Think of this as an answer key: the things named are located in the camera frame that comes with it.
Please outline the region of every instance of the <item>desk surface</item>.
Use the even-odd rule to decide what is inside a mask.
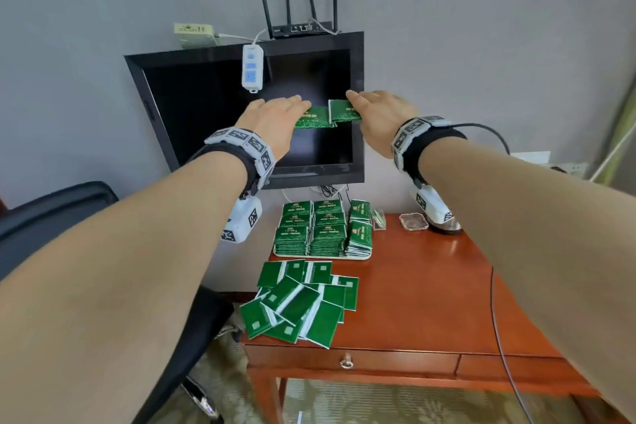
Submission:
[[[332,273],[360,277],[358,310],[345,313],[332,348],[498,354],[490,265],[465,234],[406,231],[387,215],[387,230],[373,232],[371,258],[334,260]],[[495,308],[506,355],[560,356],[498,278]],[[291,345],[265,336],[244,342]]]

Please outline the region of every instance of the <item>forearm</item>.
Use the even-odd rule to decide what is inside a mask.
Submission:
[[[236,157],[203,155],[0,282],[0,421],[130,422],[174,350],[246,179]]]
[[[533,322],[634,418],[636,199],[457,138],[419,168]]]

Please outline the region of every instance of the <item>black wrist strap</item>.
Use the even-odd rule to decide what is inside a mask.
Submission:
[[[230,153],[243,162],[243,164],[245,165],[245,170],[247,170],[247,183],[245,185],[245,188],[243,189],[243,192],[241,193],[240,198],[245,199],[250,195],[255,195],[257,191],[256,179],[258,178],[258,173],[256,172],[256,164],[254,163],[254,158],[247,154],[247,152],[239,146],[234,146],[233,144],[225,142],[205,145],[194,155],[192,155],[192,157],[188,159],[187,162],[189,163],[199,156],[211,153],[213,151],[223,151],[226,153]]]
[[[402,157],[404,158],[404,171],[413,179],[420,180],[423,184],[428,184],[424,177],[420,174],[418,162],[420,155],[426,147],[441,138],[462,138],[467,139],[463,132],[453,128],[431,128],[415,138],[406,149]]]

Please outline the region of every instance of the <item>black office chair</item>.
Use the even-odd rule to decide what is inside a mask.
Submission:
[[[105,183],[89,182],[43,196],[5,213],[0,217],[0,280],[60,233],[117,200]],[[233,310],[232,304],[219,294],[199,287],[177,347],[133,424],[146,423],[179,385],[211,422],[223,422],[212,399],[188,373],[214,338],[228,332],[232,332],[236,340],[240,338],[238,328],[225,325]]]

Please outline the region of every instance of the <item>wooden desk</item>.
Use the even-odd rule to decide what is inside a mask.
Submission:
[[[373,256],[334,260],[332,273],[358,276],[360,284],[358,310],[345,313],[331,349],[243,339],[247,373],[270,424],[282,423],[287,378],[511,390],[490,318],[490,265],[466,235],[409,232],[387,215],[387,230],[373,233]],[[495,308],[520,390],[597,394],[498,278]],[[346,356],[352,369],[341,365]]]

